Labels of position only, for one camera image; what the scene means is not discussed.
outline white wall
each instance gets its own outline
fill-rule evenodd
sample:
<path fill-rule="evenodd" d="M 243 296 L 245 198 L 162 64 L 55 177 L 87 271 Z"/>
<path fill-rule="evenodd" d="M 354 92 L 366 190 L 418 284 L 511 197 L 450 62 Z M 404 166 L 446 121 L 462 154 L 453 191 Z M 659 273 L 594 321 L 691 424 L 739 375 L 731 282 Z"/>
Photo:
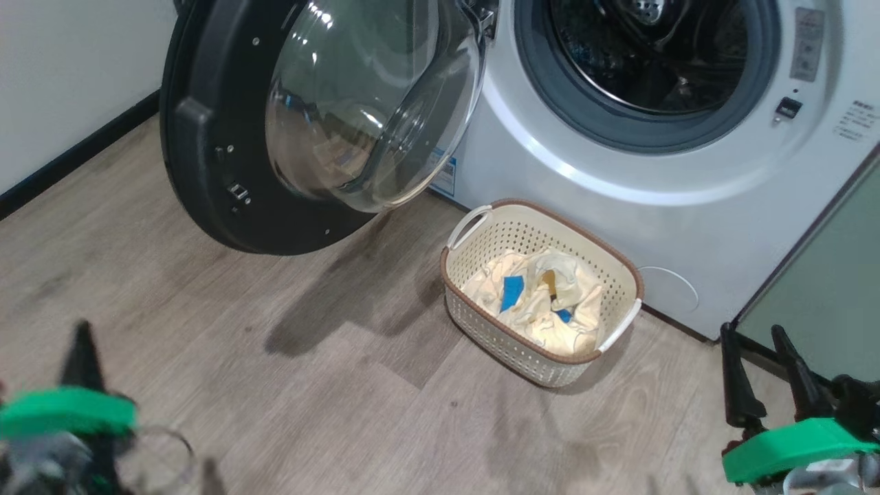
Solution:
<path fill-rule="evenodd" d="M 0 0 L 0 194 L 159 88 L 172 0 Z"/>

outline white basket handle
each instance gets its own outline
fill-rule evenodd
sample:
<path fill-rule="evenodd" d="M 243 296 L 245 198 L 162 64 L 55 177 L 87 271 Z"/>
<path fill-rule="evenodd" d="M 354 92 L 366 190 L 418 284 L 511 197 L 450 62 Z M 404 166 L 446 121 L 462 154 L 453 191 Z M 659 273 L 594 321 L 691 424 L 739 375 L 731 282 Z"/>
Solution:
<path fill-rule="evenodd" d="M 617 342 L 617 339 L 619 339 L 620 336 L 623 335 L 623 332 L 627 331 L 630 323 L 635 320 L 635 316 L 639 313 L 641 309 L 642 300 L 636 298 L 635 303 L 633 303 L 633 307 L 629 309 L 629 313 L 627 313 L 627 315 L 623 318 L 623 321 L 620 322 L 620 325 L 618 325 L 618 327 L 614 329 L 614 332 L 610 336 L 608 336 L 608 338 L 606 338 L 604 342 L 602 342 L 602 345 L 599 346 L 599 352 L 605 354 L 605 352 L 608 351 L 608 349 L 612 345 L 614 345 L 615 342 Z"/>
<path fill-rule="evenodd" d="M 450 234 L 449 240 L 446 241 L 446 247 L 448 247 L 450 250 L 455 250 L 456 248 L 458 248 L 458 246 L 461 246 L 461 243 L 464 242 L 465 239 L 470 237 L 471 234 L 477 230 L 477 227 L 479 227 L 480 225 L 482 225 L 483 222 L 488 220 L 491 217 L 491 214 L 492 214 L 492 205 L 491 204 L 487 204 L 485 206 L 479 206 L 479 207 L 471 210 L 467 215 L 465 215 L 464 218 L 461 219 L 460 222 L 458 222 L 458 225 L 455 225 L 455 228 L 452 229 L 452 234 Z M 471 227 L 470 230 L 468 230 L 467 232 L 465 232 L 464 235 L 462 235 L 461 231 L 465 230 L 465 227 L 467 227 L 467 225 L 470 224 L 471 222 L 473 222 L 473 220 L 477 217 L 482 217 L 482 218 L 480 218 L 480 221 L 477 222 L 476 224 L 474 224 L 474 226 Z"/>

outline green gripper part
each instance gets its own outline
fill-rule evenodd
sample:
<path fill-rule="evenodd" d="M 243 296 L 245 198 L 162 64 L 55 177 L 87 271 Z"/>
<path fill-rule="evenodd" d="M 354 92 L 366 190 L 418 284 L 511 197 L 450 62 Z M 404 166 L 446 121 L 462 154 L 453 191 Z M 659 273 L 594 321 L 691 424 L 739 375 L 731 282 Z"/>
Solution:
<path fill-rule="evenodd" d="M 0 440 L 71 432 L 122 435 L 136 427 L 135 405 L 80 387 L 19 395 L 0 409 Z"/>
<path fill-rule="evenodd" d="M 831 417 L 813 417 L 751 437 L 722 458 L 731 483 L 757 483 L 777 473 L 855 452 L 877 452 L 880 444 L 857 439 Z"/>

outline blue cloth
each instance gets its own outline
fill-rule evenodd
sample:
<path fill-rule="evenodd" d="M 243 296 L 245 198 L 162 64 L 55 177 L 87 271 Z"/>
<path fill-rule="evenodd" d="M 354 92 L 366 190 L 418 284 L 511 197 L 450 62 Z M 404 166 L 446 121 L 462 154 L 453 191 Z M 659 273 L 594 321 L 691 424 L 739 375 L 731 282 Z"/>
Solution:
<path fill-rule="evenodd" d="M 522 277 L 504 278 L 504 295 L 501 298 L 502 313 L 516 305 L 524 289 L 525 280 Z"/>
<path fill-rule="evenodd" d="M 568 309 L 560 309 L 559 311 L 554 311 L 554 313 L 559 316 L 563 323 L 571 321 L 571 312 Z"/>

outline label sticker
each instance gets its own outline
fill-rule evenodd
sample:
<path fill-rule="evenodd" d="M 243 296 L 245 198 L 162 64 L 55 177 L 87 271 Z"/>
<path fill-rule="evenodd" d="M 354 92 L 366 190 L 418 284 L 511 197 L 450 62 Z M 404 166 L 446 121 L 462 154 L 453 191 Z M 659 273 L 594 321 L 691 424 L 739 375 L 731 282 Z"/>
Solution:
<path fill-rule="evenodd" d="M 874 105 L 853 101 L 834 126 L 834 134 L 859 143 L 874 128 L 877 119 L 880 119 L 880 112 Z"/>
<path fill-rule="evenodd" d="M 815 9 L 795 9 L 795 53 L 789 77 L 811 83 L 819 71 L 819 56 L 825 38 L 825 13 Z"/>
<path fill-rule="evenodd" d="M 434 160 L 434 163 L 443 157 L 443 153 L 443 150 L 434 150 L 434 152 L 431 153 L 431 159 Z M 458 161 L 455 157 L 449 157 L 443 165 L 443 168 L 436 177 L 434 177 L 434 180 L 431 182 L 431 187 L 435 191 L 449 197 L 455 196 L 455 171 L 457 166 Z"/>

